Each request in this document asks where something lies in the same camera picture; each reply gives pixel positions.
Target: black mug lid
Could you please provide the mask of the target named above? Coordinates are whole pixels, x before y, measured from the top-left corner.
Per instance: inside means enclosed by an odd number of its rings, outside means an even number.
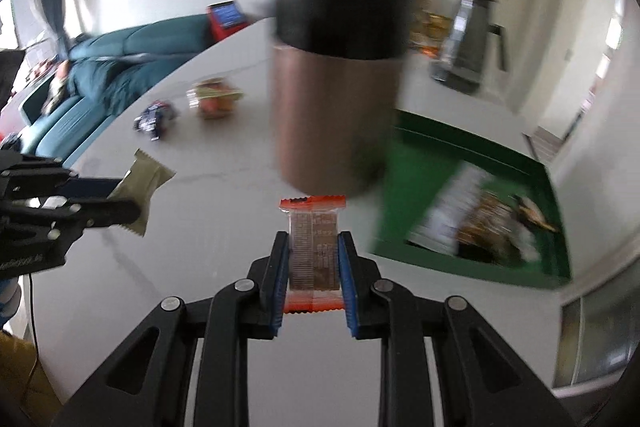
[[[415,0],[275,0],[276,36],[332,57],[377,60],[406,51]]]

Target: teal sofa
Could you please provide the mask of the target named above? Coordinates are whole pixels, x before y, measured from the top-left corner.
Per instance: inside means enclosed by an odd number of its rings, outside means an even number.
[[[22,102],[30,124],[22,153],[61,158],[70,167],[129,105],[195,55],[214,44],[206,15],[126,28],[73,47],[68,98],[41,115],[52,77]]]

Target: yellow object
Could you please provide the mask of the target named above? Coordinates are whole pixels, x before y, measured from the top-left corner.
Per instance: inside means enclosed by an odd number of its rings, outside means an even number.
[[[427,36],[428,38],[442,42],[449,34],[451,28],[451,19],[444,15],[437,15],[435,13],[429,14],[429,23],[427,24]]]
[[[19,403],[36,359],[33,344],[0,331],[0,383]],[[22,410],[38,427],[50,425],[62,404],[38,364],[21,404]]]
[[[154,192],[175,176],[175,172],[151,158],[138,149],[134,155],[136,160],[126,176],[118,184],[109,198],[126,198],[134,200],[140,207],[140,217],[130,225],[121,225],[138,235],[145,235],[149,220],[151,196]]]

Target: metal screw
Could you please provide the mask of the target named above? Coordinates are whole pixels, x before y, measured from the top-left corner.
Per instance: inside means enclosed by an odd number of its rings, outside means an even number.
[[[180,307],[180,299],[177,297],[167,297],[162,300],[160,307],[166,312],[172,312]]]
[[[239,281],[236,281],[236,284],[234,284],[234,288],[239,292],[248,292],[249,290],[253,290],[254,286],[255,282],[251,279],[240,279]]]
[[[449,297],[449,299],[447,299],[447,306],[449,306],[449,308],[451,308],[452,310],[461,312],[462,310],[466,309],[466,299],[457,295],[454,297]]]
[[[374,290],[382,293],[390,292],[394,284],[389,279],[378,279],[373,283]]]

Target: black cable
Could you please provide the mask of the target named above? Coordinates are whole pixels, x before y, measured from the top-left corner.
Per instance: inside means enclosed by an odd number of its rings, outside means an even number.
[[[31,384],[31,380],[33,380],[33,375],[35,375],[36,368],[38,367],[38,363],[40,362],[40,350],[38,349],[38,336],[36,335],[36,322],[33,319],[33,278],[31,274],[29,274],[29,306],[31,308],[31,331],[33,332],[33,345],[36,348],[36,359],[33,362],[33,367],[31,367],[31,371],[29,372],[29,377],[27,378],[27,384],[24,386],[24,391],[22,391],[22,396],[20,397],[20,403],[24,401],[24,397],[27,396],[27,391],[29,390],[29,386]]]

